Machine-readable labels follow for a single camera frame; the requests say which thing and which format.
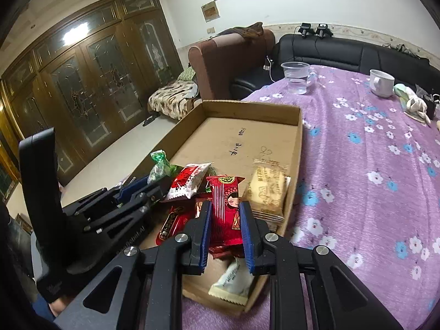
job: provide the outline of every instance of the purple floral bedsheet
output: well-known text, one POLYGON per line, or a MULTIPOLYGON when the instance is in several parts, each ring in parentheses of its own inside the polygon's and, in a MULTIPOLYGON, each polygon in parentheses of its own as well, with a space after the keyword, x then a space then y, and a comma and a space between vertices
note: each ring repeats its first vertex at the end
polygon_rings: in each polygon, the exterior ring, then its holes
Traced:
MULTIPOLYGON (((283 79, 245 101, 297 105, 304 138, 293 244, 325 244, 405 329, 427 318, 440 293, 440 133, 380 99, 360 73, 312 66, 307 94, 283 79)), ((184 329, 269 329, 269 296, 230 318, 188 299, 184 329)))

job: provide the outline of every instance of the water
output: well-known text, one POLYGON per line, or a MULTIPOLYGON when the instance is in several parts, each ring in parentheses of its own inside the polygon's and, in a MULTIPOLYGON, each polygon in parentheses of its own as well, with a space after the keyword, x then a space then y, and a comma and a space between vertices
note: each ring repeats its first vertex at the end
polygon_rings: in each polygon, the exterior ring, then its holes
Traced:
POLYGON ((307 92, 307 79, 309 78, 309 72, 298 74, 295 72, 286 72, 285 79, 287 80, 287 89, 294 94, 305 94, 307 92))

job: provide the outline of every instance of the white tile floor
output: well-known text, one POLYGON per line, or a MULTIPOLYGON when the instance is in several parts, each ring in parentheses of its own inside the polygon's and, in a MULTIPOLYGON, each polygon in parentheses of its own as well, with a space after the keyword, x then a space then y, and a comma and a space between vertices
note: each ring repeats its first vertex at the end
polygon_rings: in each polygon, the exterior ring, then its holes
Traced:
MULTIPOLYGON (((65 186, 61 198, 63 206, 99 188, 111 188, 128 176, 154 146, 167 134, 176 121, 159 117, 147 126, 142 123, 119 138, 65 186)), ((17 185, 7 202, 12 217, 17 213, 27 217, 21 185, 17 185)))

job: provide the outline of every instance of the cartoon girl illustration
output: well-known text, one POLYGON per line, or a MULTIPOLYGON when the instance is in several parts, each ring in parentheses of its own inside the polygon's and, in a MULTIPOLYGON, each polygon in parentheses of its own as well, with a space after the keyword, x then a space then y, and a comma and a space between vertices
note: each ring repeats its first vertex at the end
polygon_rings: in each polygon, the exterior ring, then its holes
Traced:
POLYGON ((229 207, 237 209, 234 215, 234 221, 232 222, 232 229, 240 230, 240 211, 238 210, 238 192, 236 191, 231 192, 226 199, 229 207))

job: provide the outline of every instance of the metal screw head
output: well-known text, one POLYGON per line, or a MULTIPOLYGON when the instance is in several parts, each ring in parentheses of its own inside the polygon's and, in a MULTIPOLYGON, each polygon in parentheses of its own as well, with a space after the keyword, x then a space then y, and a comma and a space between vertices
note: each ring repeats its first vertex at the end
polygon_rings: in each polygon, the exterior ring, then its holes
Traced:
POLYGON ((129 246, 124 249, 124 254, 131 257, 132 255, 135 255, 137 253, 137 248, 133 246, 129 246))
POLYGON ((188 240, 188 236, 184 233, 181 233, 181 234, 177 235, 176 237, 174 237, 174 239, 176 242, 183 243, 188 240))
POLYGON ((268 242, 276 242, 279 237, 275 233, 268 233, 267 235, 265 235, 265 238, 268 242))
POLYGON ((316 253, 319 255, 326 255, 329 254, 329 249, 326 246, 317 246, 316 253))

